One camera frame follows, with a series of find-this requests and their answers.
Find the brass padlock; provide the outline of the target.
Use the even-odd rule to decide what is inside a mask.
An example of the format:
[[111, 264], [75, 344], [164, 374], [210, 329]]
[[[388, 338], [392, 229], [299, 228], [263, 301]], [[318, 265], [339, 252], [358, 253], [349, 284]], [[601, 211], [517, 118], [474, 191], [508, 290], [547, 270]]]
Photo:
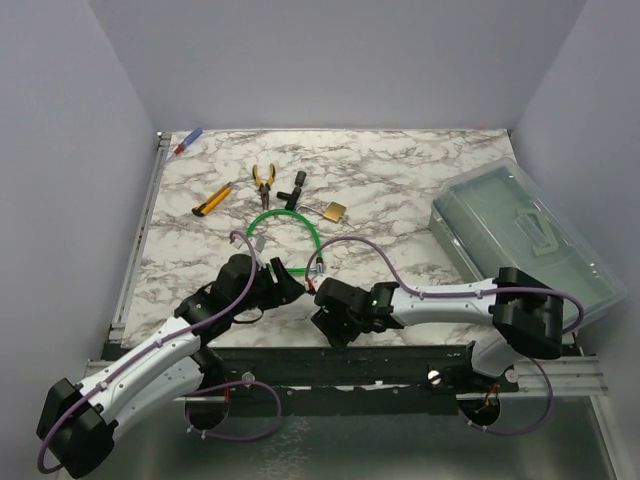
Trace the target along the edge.
[[333, 223], [346, 223], [347, 222], [346, 210], [347, 208], [344, 205], [336, 202], [330, 202], [325, 207], [299, 204], [295, 208], [296, 212], [311, 212]]

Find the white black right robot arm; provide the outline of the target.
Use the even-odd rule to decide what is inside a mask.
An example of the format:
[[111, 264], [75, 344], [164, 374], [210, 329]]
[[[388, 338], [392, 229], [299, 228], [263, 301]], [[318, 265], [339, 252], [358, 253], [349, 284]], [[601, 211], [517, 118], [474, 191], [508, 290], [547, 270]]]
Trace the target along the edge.
[[327, 278], [315, 287], [319, 310], [312, 323], [334, 348], [364, 333], [382, 333], [428, 323], [473, 324], [489, 334], [474, 341], [460, 379], [480, 392], [521, 358], [555, 360], [562, 353], [564, 298], [514, 267], [465, 285], [402, 287], [382, 282], [371, 289]]

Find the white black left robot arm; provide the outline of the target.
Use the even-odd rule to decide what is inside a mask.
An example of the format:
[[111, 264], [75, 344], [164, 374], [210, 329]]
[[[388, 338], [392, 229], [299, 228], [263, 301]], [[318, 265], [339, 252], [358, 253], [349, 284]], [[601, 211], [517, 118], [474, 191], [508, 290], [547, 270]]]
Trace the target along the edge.
[[214, 281], [184, 299], [143, 343], [100, 373], [77, 383], [62, 378], [49, 388], [36, 427], [38, 470], [82, 478], [109, 456], [136, 414], [193, 390], [214, 393], [222, 372], [207, 361], [207, 344], [237, 315], [288, 305], [304, 292], [277, 258], [263, 264], [248, 254], [231, 256]]

